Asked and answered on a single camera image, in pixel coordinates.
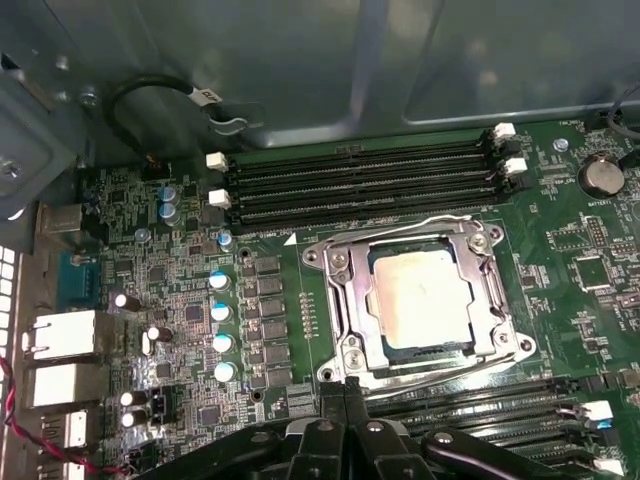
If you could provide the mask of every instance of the cable label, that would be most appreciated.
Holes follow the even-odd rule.
[[[193,89],[193,92],[189,95],[191,101],[200,107],[205,105],[211,105],[212,103],[222,102],[222,98],[213,90],[209,88],[203,88],[202,90]]]

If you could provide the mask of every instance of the cpu socket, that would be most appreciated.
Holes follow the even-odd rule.
[[[493,254],[503,238],[497,225],[443,215],[307,248],[304,264],[324,272],[334,334],[335,356],[318,379],[355,376],[366,393],[392,395],[532,355],[533,339],[514,330]]]

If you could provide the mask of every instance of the red wire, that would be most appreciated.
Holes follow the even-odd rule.
[[[17,390],[14,377],[13,377],[13,369],[11,368],[11,365],[9,364],[7,359],[2,356],[0,356],[0,367],[2,367],[2,371],[7,377],[7,381],[9,383],[9,391],[7,392],[7,398],[5,400],[5,405],[4,405],[5,411],[13,412],[15,408],[16,390]],[[120,474],[120,475],[127,475],[129,473],[126,469],[115,467],[115,466],[100,468],[90,463],[84,457],[80,457],[78,455],[66,454],[63,450],[55,446],[49,440],[32,435],[31,433],[29,433],[29,431],[21,427],[18,424],[18,421],[16,420],[15,414],[11,415],[11,418],[6,423],[11,427],[11,430],[13,430],[13,433],[15,433],[18,437],[24,438],[25,440],[29,440],[34,445],[44,448],[47,452],[49,452],[51,455],[56,457],[58,460],[70,461],[72,463],[76,463],[78,465],[84,466],[89,473],[107,473],[107,474]]]

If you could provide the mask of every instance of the green circuit board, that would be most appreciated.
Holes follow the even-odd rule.
[[[594,448],[600,456],[620,459],[627,477],[635,478],[640,474],[640,310],[623,308],[620,298],[640,291],[640,171],[626,171],[624,190],[605,200],[589,197],[576,182],[578,168],[588,155],[608,151],[621,157],[632,145],[605,130],[585,134],[578,120],[523,124],[516,130],[515,139],[522,144],[533,180],[531,188],[505,204],[462,213],[504,228],[506,241],[495,253],[506,296],[517,330],[532,336],[538,351],[503,374],[478,379],[473,388],[608,374],[616,379],[615,385],[575,395],[580,401],[609,400],[620,444]],[[478,134],[464,131],[356,143],[374,150],[473,139]],[[568,140],[566,152],[554,150],[557,138]],[[344,146],[252,152],[237,155],[236,160],[286,161],[330,154]],[[167,461],[245,425],[315,414],[315,371],[332,356],[333,346],[322,273],[304,266],[301,252],[337,232],[409,224],[426,216],[250,234],[237,237],[234,247],[225,252],[216,243],[220,228],[208,225],[202,215],[206,191],[200,170],[188,162],[172,169],[170,181],[143,182],[137,171],[127,168],[89,171],[83,180],[84,192],[98,199],[101,218],[110,227],[109,248],[99,257],[100,303],[108,306],[116,292],[126,291],[148,307],[142,313],[126,314],[131,320],[130,348],[125,360],[113,364],[114,397],[129,388],[173,385],[180,410],[179,419],[170,426],[123,432],[117,427],[118,407],[115,402],[108,404],[115,425],[107,429],[104,443],[109,458],[117,459],[123,448],[158,438],[163,442],[160,461]],[[176,188],[181,196],[183,221],[173,228],[157,218],[157,191],[165,185]],[[139,228],[150,230],[149,241],[135,241]],[[274,344],[286,345],[288,355],[275,366],[256,366],[248,363],[253,347],[244,342],[250,322],[239,313],[253,306],[245,295],[245,289],[253,287],[253,277],[246,272],[255,268],[258,259],[272,257],[279,265],[282,292],[278,298],[287,325],[286,338]],[[231,279],[231,288],[225,292],[209,288],[209,275],[215,270]],[[209,310],[214,302],[231,306],[234,320],[212,323]],[[153,355],[144,355],[139,338],[151,324],[170,327],[174,339],[157,347]],[[233,353],[221,355],[211,347],[213,336],[220,332],[236,339]],[[213,369],[223,360],[236,365],[237,381],[215,380]],[[156,367],[166,364],[171,371],[160,376]],[[260,398],[256,398],[251,382],[261,381],[260,375],[271,370],[281,370],[284,377],[280,378],[287,385],[258,389]],[[434,388],[433,394],[466,390],[470,385],[454,382]]]

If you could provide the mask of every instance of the motherboard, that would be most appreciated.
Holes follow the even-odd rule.
[[[499,133],[83,172],[106,246],[60,254],[57,311],[117,332],[92,455],[134,477],[357,376],[416,438],[640,475],[634,147],[582,120]]]

